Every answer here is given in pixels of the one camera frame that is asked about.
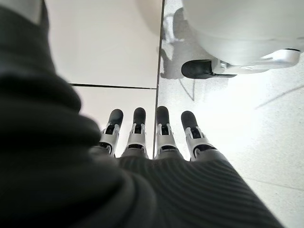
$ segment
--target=white robot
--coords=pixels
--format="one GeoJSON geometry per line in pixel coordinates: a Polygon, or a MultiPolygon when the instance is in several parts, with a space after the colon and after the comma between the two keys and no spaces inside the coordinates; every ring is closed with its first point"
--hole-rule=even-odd
{"type": "Polygon", "coordinates": [[[292,67],[304,50],[302,0],[183,0],[183,10],[197,42],[214,57],[185,63],[189,78],[292,67]]]}

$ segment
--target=black fingertip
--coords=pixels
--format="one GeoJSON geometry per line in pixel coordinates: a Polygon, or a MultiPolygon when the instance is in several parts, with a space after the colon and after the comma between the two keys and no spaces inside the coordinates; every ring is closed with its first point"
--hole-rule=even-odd
{"type": "Polygon", "coordinates": [[[157,124],[162,124],[166,126],[170,123],[169,121],[169,111],[165,106],[159,106],[156,110],[156,121],[157,124]]]}
{"type": "Polygon", "coordinates": [[[124,114],[120,109],[114,109],[109,117],[109,124],[115,125],[118,124],[119,127],[122,126],[124,114]]]}
{"type": "Polygon", "coordinates": [[[146,124],[146,111],[143,108],[136,108],[133,114],[133,124],[146,124]]]}
{"type": "Polygon", "coordinates": [[[184,128],[184,131],[187,127],[195,128],[196,126],[198,126],[195,115],[190,111],[185,111],[181,114],[181,123],[184,128]]]}

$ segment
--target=speckled floor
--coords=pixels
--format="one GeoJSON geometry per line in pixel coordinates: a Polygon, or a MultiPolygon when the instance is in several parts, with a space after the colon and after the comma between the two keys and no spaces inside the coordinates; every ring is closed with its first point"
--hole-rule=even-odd
{"type": "MultiPolygon", "coordinates": [[[[181,7],[167,0],[165,15],[181,7]]],[[[180,117],[192,111],[201,130],[282,223],[304,224],[304,57],[292,68],[234,78],[192,80],[181,65],[208,58],[182,17],[179,41],[162,43],[158,106],[168,107],[177,146],[189,159],[180,117]]]]}

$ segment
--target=floor tile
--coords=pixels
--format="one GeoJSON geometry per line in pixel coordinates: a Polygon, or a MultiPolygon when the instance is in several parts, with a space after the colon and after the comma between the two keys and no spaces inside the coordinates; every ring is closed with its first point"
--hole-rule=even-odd
{"type": "Polygon", "coordinates": [[[112,110],[119,108],[123,111],[123,124],[120,130],[116,148],[116,157],[124,152],[129,132],[133,124],[133,112],[137,107],[146,111],[146,143],[150,158],[153,153],[155,96],[154,89],[122,89],[102,87],[80,87],[74,89],[82,100],[81,113],[94,119],[101,129],[104,129],[112,110]]]}
{"type": "Polygon", "coordinates": [[[47,0],[58,73],[74,84],[156,88],[161,0],[47,0]]]}

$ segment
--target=tile grout line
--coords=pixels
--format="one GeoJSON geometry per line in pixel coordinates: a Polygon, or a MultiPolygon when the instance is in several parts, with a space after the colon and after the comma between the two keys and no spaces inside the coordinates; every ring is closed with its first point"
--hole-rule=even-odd
{"type": "Polygon", "coordinates": [[[161,6],[161,30],[160,30],[160,44],[158,49],[158,67],[157,67],[157,83],[156,83],[156,98],[155,98],[155,115],[154,115],[154,137],[153,137],[153,157],[155,155],[155,140],[156,140],[156,109],[157,109],[157,103],[158,103],[158,88],[159,88],[159,82],[160,82],[160,70],[161,70],[161,48],[162,48],[162,31],[163,31],[163,14],[165,9],[165,1],[162,0],[162,6],[161,6]]]}
{"type": "Polygon", "coordinates": [[[298,191],[304,191],[304,189],[298,189],[298,188],[294,188],[294,187],[288,187],[288,186],[281,185],[281,184],[274,184],[274,183],[271,183],[271,182],[257,180],[257,179],[254,179],[254,178],[249,178],[249,177],[242,177],[242,178],[243,179],[252,180],[252,181],[261,182],[261,183],[264,183],[264,184],[274,185],[274,186],[278,186],[278,187],[282,187],[282,188],[294,189],[294,190],[298,190],[298,191]]]}
{"type": "Polygon", "coordinates": [[[157,88],[148,88],[148,87],[135,87],[135,86],[117,86],[117,85],[94,85],[94,84],[76,84],[70,83],[71,86],[80,86],[80,87],[101,87],[101,88],[122,88],[122,89],[151,89],[156,90],[157,88]]]}

